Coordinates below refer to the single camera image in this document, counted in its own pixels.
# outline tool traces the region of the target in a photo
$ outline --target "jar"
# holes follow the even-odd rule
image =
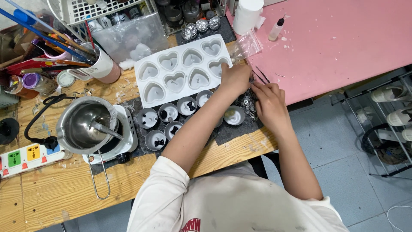
[[[57,83],[38,73],[28,73],[23,76],[23,87],[44,94],[52,94],[57,88]]]
[[[10,76],[9,87],[5,88],[4,91],[26,99],[33,99],[39,94],[36,90],[24,88],[23,79],[14,75]]]

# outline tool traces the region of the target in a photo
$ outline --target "black cable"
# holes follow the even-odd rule
[[[44,111],[46,111],[51,105],[56,104],[62,101],[63,99],[74,100],[75,98],[67,97],[67,95],[63,93],[63,94],[60,94],[59,96],[48,97],[43,101],[43,104],[45,105],[45,107],[43,107],[40,110],[40,112],[36,114],[36,116],[34,116],[34,118],[28,123],[26,129],[24,130],[24,137],[26,137],[26,139],[28,139],[32,143],[38,143],[40,145],[43,145],[48,149],[54,149],[55,147],[57,147],[57,138],[55,136],[49,136],[45,139],[31,138],[28,135],[28,131],[30,130],[30,127],[34,124],[34,122],[44,113]]]

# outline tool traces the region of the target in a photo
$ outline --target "shoe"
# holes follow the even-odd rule
[[[412,107],[405,107],[386,116],[389,125],[400,126],[412,124]]]
[[[402,131],[402,137],[406,141],[412,141],[412,127],[406,128]]]
[[[370,95],[374,102],[412,101],[405,86],[386,86],[378,88]]]

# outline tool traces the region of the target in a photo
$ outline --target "heart-shaped mold cavity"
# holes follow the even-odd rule
[[[220,49],[222,47],[222,43],[220,42],[219,39],[214,39],[210,42],[204,42],[202,43],[202,49],[209,55],[211,56],[217,56],[220,52]]]
[[[140,66],[139,79],[146,80],[149,77],[155,77],[159,74],[159,70],[155,64],[146,62]]]
[[[159,56],[159,63],[167,70],[174,70],[178,63],[178,54],[171,52],[167,55]]]
[[[210,83],[210,78],[201,69],[193,69],[193,71],[190,73],[189,77],[189,87],[191,89],[197,90],[200,87],[206,87]]]
[[[229,64],[229,61],[227,61],[226,58],[221,58],[219,61],[212,61],[209,63],[210,71],[219,78],[222,77],[222,63]]]
[[[194,49],[187,49],[183,54],[183,65],[189,67],[192,64],[198,64],[202,62],[203,57],[200,53]]]
[[[166,76],[164,78],[165,86],[175,93],[180,93],[185,85],[185,75],[184,73],[177,72],[173,76]]]
[[[150,82],[146,85],[146,88],[143,91],[143,97],[147,103],[160,101],[164,99],[165,91],[159,84]]]

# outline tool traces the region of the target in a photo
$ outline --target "purple lid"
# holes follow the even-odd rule
[[[28,73],[23,76],[23,87],[26,89],[34,89],[40,81],[40,74]]]

